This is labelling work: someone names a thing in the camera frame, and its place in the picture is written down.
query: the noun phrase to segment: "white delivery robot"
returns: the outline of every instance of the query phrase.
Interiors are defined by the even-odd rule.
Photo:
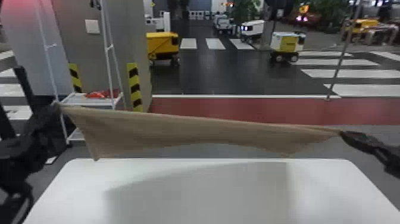
[[[228,34],[231,34],[232,32],[232,19],[228,18],[227,15],[225,14],[220,14],[220,15],[215,15],[214,21],[212,22],[215,29],[222,34],[224,32],[227,32]]]
[[[271,40],[271,63],[299,60],[299,51],[303,50],[305,33],[274,32]]]
[[[253,20],[242,23],[240,27],[240,40],[252,44],[261,38],[264,30],[264,20]]]

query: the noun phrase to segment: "metal rack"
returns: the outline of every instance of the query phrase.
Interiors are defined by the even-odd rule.
[[[45,50],[45,55],[46,55],[46,62],[50,74],[50,80],[54,92],[54,97],[55,97],[55,102],[60,102],[59,96],[58,96],[58,90],[57,86],[55,84],[54,80],[54,72],[52,69],[51,65],[51,59],[49,56],[49,50],[53,47],[57,47],[58,45],[53,43],[53,44],[48,44],[48,41],[46,40],[45,33],[43,31],[43,21],[40,17],[40,9],[39,6],[43,7],[41,0],[37,0],[38,5],[35,5],[35,12],[36,12],[36,18],[39,22],[39,28],[40,28],[40,35],[42,37],[42,42],[43,42],[43,48]],[[86,98],[85,94],[81,93],[76,93],[71,86],[72,93],[68,95],[66,98],[64,98],[61,103],[68,104],[68,105],[79,105],[79,106],[84,106],[84,107],[94,107],[94,108],[109,108],[112,110],[115,110],[115,106],[118,104],[119,100],[121,98],[123,99],[124,107],[126,108],[126,101],[123,97],[123,88],[122,88],[122,81],[121,81],[121,75],[120,75],[120,70],[118,67],[118,59],[115,54],[115,49],[114,49],[114,44],[113,44],[113,37],[111,36],[111,26],[110,26],[110,21],[109,21],[109,16],[108,16],[108,11],[107,11],[107,3],[106,1],[99,0],[101,7],[98,8],[101,12],[101,26],[102,26],[102,32],[103,32],[103,42],[104,42],[104,54],[105,54],[105,59],[106,59],[106,66],[107,66],[107,76],[108,76],[108,87],[110,89],[110,95],[111,98],[103,98],[103,99],[94,99],[94,98]],[[110,56],[109,53],[112,53],[113,57],[113,63],[115,67],[115,73],[117,75],[117,80],[118,80],[118,85],[120,88],[120,94],[119,96],[114,96],[113,93],[113,80],[111,78],[111,66],[110,66]],[[80,133],[78,129],[75,129],[71,135],[68,136],[67,134],[67,129],[65,126],[65,120],[63,118],[63,115],[60,117],[61,119],[61,126],[62,126],[62,132],[64,133],[65,141],[67,144],[70,143],[70,141],[84,141],[83,135]]]

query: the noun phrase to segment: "white tabletop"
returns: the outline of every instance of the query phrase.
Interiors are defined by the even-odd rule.
[[[399,224],[400,212],[346,160],[77,159],[25,223]]]

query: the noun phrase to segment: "hazard stripe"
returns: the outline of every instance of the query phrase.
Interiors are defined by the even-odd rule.
[[[74,87],[74,91],[78,93],[82,93],[82,82],[79,78],[78,65],[75,63],[69,63],[68,68],[70,69],[70,74],[72,78],[72,85]]]
[[[133,111],[143,111],[142,94],[140,92],[139,70],[136,63],[127,63],[128,84],[130,89],[130,101]]]

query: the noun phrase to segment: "red object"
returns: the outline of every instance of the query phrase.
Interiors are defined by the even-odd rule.
[[[112,94],[114,98],[117,98],[120,94],[119,89],[113,89]],[[111,98],[111,91],[110,89],[107,89],[106,91],[100,91],[100,92],[90,92],[85,95],[86,98]]]
[[[87,98],[105,98],[105,96],[101,92],[90,92],[85,94]]]
[[[400,125],[399,111],[400,98],[152,100],[153,113],[303,125]]]

